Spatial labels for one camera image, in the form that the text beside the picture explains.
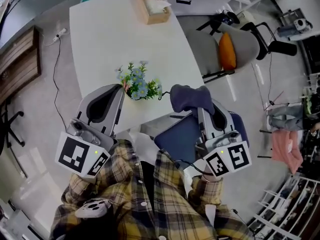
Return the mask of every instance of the plaid shirt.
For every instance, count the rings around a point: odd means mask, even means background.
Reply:
[[[183,171],[171,157],[160,150],[154,166],[154,212],[143,183],[143,171],[132,144],[121,140],[114,155],[96,177],[95,184],[76,174],[62,195],[63,205],[56,210],[50,239],[57,239],[78,225],[75,216],[85,201],[93,197],[109,199],[114,211],[125,203],[121,214],[129,211],[118,226],[118,238],[130,240],[215,240],[230,236],[246,240],[250,232],[245,224],[232,216],[226,205],[220,204],[222,180],[206,182],[194,177],[187,197]],[[214,227],[206,217],[205,205],[216,205]]]

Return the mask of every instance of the hand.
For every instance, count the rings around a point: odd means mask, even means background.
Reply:
[[[212,173],[211,170],[209,169],[209,166],[208,166],[208,165],[205,166],[204,172],[205,172],[205,173]],[[209,181],[209,182],[218,182],[218,181],[220,181],[221,179],[222,179],[222,176],[216,177],[216,176],[214,176],[214,175],[205,175],[205,174],[202,175],[202,180],[203,180],[203,181],[206,181],[206,180],[207,180],[207,181]]]
[[[320,130],[320,122],[317,122],[311,129],[310,132],[314,133],[315,131]]]

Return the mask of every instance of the gray pants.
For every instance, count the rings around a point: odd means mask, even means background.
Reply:
[[[287,131],[303,130],[302,118],[304,113],[303,105],[296,106],[281,106],[269,111],[269,124],[278,129],[285,129]],[[293,119],[277,119],[279,116],[293,116]]]

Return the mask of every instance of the pink towel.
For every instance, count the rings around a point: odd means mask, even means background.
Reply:
[[[288,152],[288,146],[292,140],[292,150]],[[303,162],[303,157],[298,146],[298,133],[284,129],[276,130],[272,133],[272,159],[284,162],[295,174]]]

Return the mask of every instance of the blue chair seat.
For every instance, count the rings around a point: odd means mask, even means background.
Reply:
[[[230,112],[234,128],[246,141],[249,146],[248,136],[246,129],[240,115]],[[196,161],[195,144],[201,137],[199,130],[198,119],[192,113],[188,114],[171,127],[161,132],[154,138],[154,143],[159,149],[166,150],[173,160],[185,160],[190,163]]]

